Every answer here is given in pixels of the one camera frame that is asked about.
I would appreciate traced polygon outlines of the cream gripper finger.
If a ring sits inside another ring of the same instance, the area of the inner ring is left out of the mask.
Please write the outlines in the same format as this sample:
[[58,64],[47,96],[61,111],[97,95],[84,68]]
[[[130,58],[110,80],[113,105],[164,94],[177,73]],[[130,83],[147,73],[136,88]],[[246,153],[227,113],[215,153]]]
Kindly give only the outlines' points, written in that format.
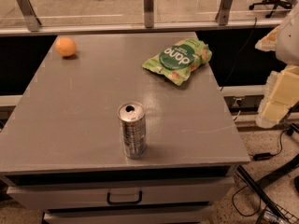
[[280,72],[272,71],[263,95],[256,124],[268,129],[279,124],[299,102],[299,66],[289,64]]
[[277,40],[278,26],[274,28],[270,33],[260,39],[255,48],[261,51],[275,51]]

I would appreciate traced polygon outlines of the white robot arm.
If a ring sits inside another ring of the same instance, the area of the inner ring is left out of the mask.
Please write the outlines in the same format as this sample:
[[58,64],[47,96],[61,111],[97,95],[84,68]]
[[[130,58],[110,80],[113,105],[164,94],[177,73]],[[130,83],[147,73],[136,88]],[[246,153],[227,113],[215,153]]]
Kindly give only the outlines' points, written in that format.
[[299,102],[299,4],[255,48],[274,51],[276,58],[286,64],[282,71],[270,73],[258,108],[256,124],[268,129],[279,124]]

